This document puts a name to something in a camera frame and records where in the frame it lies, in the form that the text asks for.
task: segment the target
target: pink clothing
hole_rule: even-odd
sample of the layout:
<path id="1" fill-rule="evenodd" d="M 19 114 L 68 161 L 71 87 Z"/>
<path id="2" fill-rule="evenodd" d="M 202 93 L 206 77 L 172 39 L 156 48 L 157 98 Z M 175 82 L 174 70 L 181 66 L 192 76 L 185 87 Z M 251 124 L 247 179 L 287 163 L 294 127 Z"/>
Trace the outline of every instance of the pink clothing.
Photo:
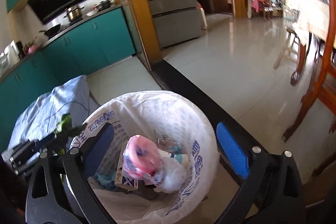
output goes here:
<path id="1" fill-rule="evenodd" d="M 252 0 L 252 8 L 258 13 L 259 12 L 259 2 L 257 0 Z"/>

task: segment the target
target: kitchen counter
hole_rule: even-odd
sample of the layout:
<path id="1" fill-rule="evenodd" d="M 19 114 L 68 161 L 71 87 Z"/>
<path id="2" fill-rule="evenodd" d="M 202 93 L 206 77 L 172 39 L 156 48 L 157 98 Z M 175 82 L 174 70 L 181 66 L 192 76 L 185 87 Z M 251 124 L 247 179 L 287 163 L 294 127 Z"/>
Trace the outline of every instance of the kitchen counter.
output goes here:
<path id="1" fill-rule="evenodd" d="M 95 18 L 95 17 L 97 17 L 97 16 L 100 16 L 100 15 L 105 14 L 105 13 L 107 13 L 107 12 L 110 12 L 110 11 L 112 11 L 112 10 L 118 9 L 118 8 L 120 8 L 120 7 L 122 7 L 121 4 L 118 4 L 118 5 L 112 5 L 110 8 L 105 9 L 105 10 L 103 10 L 103 11 L 100 11 L 100 12 L 98 12 L 98 13 L 96 13 L 95 15 L 92 15 L 92 16 L 90 16 L 90 17 L 87 17 L 87 16 L 83 15 L 83 20 L 81 20 L 81 21 L 79 21 L 79 22 L 77 22 L 77 23 L 75 23 L 75 24 L 69 26 L 68 28 L 64 29 L 63 31 L 61 31 L 60 33 L 58 33 L 57 35 L 55 35 L 53 38 L 49 39 L 46 43 L 44 43 L 43 45 L 41 45 L 40 47 L 38 47 L 38 49 L 37 49 L 36 52 L 38 52 L 38 51 L 40 51 L 41 49 L 47 47 L 49 44 L 51 44 L 52 42 L 54 42 L 57 38 L 61 37 L 62 35 L 64 35 L 65 33 L 69 32 L 69 31 L 71 31 L 72 29 L 78 27 L 79 25 L 81 25 L 81 24 L 83 24 L 83 23 L 85 23 L 85 22 L 87 22 L 87 21 L 89 21 L 89 20 L 91 20 L 91 19 L 93 19 L 93 18 Z M 22 63 L 26 62 L 28 59 L 30 59 L 32 56 L 34 56 L 35 53 L 33 53 L 33 54 L 28 54 L 25 58 L 23 58 L 22 60 L 18 61 L 18 63 L 16 63 L 15 65 L 11 66 L 8 70 L 6 70 L 5 72 L 3 72 L 3 73 L 1 74 L 1 76 L 0 76 L 0 84 L 1 84 L 1 82 L 3 82 L 3 80 L 4 80 L 9 74 L 11 74 L 11 73 L 12 73 L 16 68 L 18 68 Z"/>

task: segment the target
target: bag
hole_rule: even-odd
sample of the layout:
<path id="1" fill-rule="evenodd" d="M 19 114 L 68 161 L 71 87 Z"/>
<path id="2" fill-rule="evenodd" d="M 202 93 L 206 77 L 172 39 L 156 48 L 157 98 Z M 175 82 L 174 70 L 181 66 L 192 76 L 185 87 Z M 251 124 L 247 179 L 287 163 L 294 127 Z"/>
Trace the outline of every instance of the bag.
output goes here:
<path id="1" fill-rule="evenodd" d="M 93 190 L 118 224 L 171 224 L 179 221 L 207 195 L 216 174 L 219 152 L 214 130 L 204 113 L 191 101 L 169 91 L 142 91 L 119 96 L 102 105 L 85 121 L 87 128 L 73 139 L 81 147 L 97 135 L 105 123 L 114 127 L 113 141 L 99 166 L 110 174 L 118 165 L 121 145 L 131 136 L 142 135 L 156 142 L 154 131 L 180 143 L 189 157 L 187 179 L 182 189 L 146 200 L 135 194 Z"/>

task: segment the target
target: pink plastic bag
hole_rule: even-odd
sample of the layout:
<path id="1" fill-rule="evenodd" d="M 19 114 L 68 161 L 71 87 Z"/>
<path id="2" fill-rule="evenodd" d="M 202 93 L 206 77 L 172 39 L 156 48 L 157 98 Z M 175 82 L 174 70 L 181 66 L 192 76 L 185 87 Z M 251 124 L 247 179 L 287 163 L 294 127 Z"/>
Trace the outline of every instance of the pink plastic bag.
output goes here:
<path id="1" fill-rule="evenodd" d="M 151 140 L 135 135 L 124 151 L 123 172 L 137 180 L 150 180 L 155 185 L 164 177 L 163 163 L 158 147 Z"/>

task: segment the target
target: white bowl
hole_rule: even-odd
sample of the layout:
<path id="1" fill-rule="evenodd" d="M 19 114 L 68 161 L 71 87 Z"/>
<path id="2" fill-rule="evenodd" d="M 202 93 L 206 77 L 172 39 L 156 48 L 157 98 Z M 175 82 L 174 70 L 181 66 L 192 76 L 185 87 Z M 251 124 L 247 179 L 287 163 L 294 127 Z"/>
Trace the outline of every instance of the white bowl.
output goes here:
<path id="1" fill-rule="evenodd" d="M 88 12 L 88 13 L 86 14 L 86 16 L 90 17 L 90 16 L 95 15 L 96 13 L 98 13 L 98 9 L 97 9 L 97 10 L 92 10 L 92 11 Z"/>

